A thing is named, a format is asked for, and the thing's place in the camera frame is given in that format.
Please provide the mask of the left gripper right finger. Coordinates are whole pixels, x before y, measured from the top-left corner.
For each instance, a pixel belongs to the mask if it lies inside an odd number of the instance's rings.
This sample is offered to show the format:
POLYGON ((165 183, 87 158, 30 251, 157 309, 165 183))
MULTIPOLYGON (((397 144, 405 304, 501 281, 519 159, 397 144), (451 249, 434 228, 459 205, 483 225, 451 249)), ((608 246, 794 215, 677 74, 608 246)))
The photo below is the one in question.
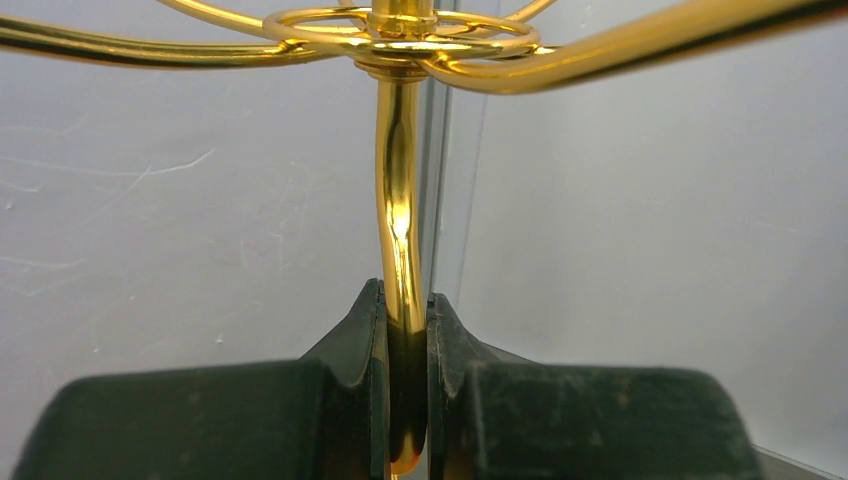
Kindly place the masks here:
POLYGON ((688 369, 535 363, 429 297, 433 479, 760 479, 736 406, 688 369))

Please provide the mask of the gold wine glass rack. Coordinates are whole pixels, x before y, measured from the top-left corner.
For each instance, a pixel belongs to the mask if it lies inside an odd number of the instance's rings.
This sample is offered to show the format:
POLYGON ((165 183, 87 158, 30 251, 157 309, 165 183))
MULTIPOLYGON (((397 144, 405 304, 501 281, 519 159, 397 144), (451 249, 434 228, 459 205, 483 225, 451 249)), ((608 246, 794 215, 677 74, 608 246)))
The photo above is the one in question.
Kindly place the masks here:
POLYGON ((421 293, 416 178, 420 82, 486 94, 565 88, 842 18, 843 1, 685 1, 561 46, 544 46, 534 1, 506 17, 439 10, 429 1, 314 7, 258 19, 201 1, 174 10, 254 37, 251 44, 174 43, 97 34, 3 17, 1 45, 90 63, 162 69, 281 67, 347 57, 377 81, 375 191, 387 293, 390 396, 377 474, 418 464, 427 320, 421 293))

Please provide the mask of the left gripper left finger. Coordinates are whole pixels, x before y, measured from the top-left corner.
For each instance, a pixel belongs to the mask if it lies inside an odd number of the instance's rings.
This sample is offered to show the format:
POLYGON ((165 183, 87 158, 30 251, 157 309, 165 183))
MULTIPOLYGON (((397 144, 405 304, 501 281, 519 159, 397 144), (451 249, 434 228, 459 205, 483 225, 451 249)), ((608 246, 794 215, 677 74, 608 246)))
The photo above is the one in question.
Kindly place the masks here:
POLYGON ((17 479, 384 479, 383 286, 294 360, 95 376, 63 387, 17 479))

